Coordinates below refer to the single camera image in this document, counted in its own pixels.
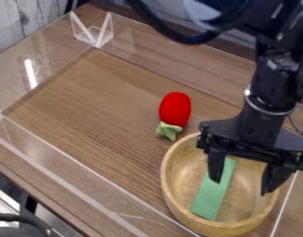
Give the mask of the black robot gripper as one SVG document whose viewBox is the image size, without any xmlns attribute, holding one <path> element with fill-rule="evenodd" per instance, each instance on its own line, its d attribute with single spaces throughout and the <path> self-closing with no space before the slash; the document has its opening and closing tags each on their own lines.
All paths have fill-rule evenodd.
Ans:
<svg viewBox="0 0 303 237">
<path fill-rule="evenodd" d="M 295 109 L 295 97 L 259 93 L 244 95 L 241 111 L 232 118 L 201 121 L 196 147 L 208 155 L 208 173 L 221 180 L 227 155 L 265 164 L 260 195 L 273 192 L 296 170 L 303 170 L 303 138 L 283 128 Z"/>
</svg>

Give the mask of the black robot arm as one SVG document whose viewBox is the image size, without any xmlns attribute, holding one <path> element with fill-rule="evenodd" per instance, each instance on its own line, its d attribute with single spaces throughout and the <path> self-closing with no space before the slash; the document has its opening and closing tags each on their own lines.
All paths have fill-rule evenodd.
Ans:
<svg viewBox="0 0 303 237">
<path fill-rule="evenodd" d="M 203 44 L 236 29 L 255 37 L 255 72 L 244 105 L 233 118 L 199 124 L 196 147 L 208 155 L 209 178 L 221 180 L 225 156 L 265 164 L 260 192 L 271 193 L 303 170 L 303 129 L 283 128 L 303 103 L 303 0 L 184 0 L 203 30 L 175 31 L 144 0 L 126 0 L 149 26 L 181 44 Z"/>
</svg>

